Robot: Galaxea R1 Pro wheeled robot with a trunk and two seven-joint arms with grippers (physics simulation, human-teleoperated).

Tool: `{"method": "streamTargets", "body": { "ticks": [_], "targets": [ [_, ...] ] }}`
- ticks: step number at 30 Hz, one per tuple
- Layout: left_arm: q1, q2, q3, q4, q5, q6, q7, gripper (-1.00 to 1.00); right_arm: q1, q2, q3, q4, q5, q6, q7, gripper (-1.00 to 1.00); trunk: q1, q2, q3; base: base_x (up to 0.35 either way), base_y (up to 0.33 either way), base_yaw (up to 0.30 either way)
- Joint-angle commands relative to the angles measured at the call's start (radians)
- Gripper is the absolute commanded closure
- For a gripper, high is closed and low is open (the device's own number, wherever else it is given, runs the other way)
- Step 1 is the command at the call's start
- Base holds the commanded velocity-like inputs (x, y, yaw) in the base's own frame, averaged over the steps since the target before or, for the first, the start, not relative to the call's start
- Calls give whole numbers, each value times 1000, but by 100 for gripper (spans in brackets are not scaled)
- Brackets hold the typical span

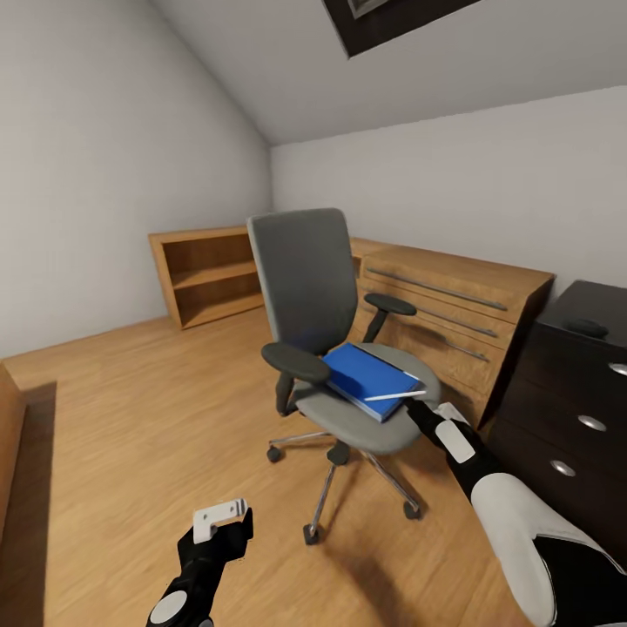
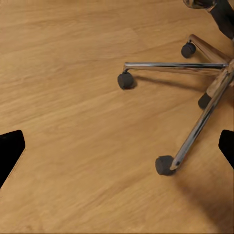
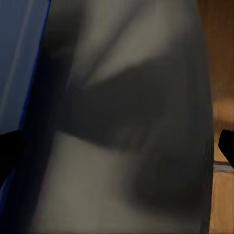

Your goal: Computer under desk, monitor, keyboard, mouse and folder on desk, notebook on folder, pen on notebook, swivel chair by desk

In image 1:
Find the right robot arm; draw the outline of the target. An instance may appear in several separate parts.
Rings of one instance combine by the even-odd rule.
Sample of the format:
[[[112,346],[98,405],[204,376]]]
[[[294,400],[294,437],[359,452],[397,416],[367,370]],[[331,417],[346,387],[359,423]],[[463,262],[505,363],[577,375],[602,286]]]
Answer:
[[[610,555],[517,478],[449,401],[434,412],[413,395],[404,404],[447,450],[522,613],[536,627],[627,627],[627,574]]]

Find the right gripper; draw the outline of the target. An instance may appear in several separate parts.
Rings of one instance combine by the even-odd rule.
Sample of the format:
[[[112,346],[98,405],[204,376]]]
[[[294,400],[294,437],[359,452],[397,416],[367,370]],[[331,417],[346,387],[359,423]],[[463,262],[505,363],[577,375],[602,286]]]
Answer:
[[[408,407],[407,414],[415,421],[425,436],[428,436],[428,424],[435,418],[442,418],[435,414],[422,400],[416,400],[413,395],[404,396],[404,404]]]

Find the mouse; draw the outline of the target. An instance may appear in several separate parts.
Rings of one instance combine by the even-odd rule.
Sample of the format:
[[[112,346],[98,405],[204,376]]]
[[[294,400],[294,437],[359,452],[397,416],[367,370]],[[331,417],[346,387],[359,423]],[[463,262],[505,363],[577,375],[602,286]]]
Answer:
[[[603,326],[589,320],[568,320],[566,327],[576,334],[584,334],[587,336],[605,336],[610,331],[605,331]]]

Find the folder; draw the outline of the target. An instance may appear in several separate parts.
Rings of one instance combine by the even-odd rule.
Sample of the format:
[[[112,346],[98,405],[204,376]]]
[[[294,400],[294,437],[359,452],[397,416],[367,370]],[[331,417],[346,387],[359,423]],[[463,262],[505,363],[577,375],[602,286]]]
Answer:
[[[320,358],[333,373],[327,385],[377,421],[385,420],[400,406],[405,394],[416,394],[420,383],[391,362],[349,342]]]

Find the swivel chair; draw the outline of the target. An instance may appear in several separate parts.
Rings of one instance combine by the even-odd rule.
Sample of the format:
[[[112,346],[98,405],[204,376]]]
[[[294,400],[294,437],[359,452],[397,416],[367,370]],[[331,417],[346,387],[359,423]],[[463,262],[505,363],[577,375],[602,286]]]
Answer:
[[[276,410],[281,417],[300,413],[322,429],[269,440],[270,462],[280,458],[276,445],[337,439],[327,453],[332,462],[312,523],[303,526],[304,541],[319,541],[318,523],[337,466],[346,465],[354,447],[407,500],[404,516],[420,518],[415,498],[374,455],[401,452],[422,435],[401,403],[383,421],[338,394],[327,382],[331,368],[320,357],[343,343],[358,310],[354,261],[346,219],[339,208],[314,208],[252,215],[245,227],[251,240],[261,292],[265,300],[273,343],[262,350],[264,360],[280,371]],[[438,410],[442,387],[426,362],[399,348],[374,344],[388,313],[415,315],[404,300],[368,293],[364,300],[378,312],[367,326],[362,343],[383,362],[396,365],[419,380],[414,398],[433,412]]]

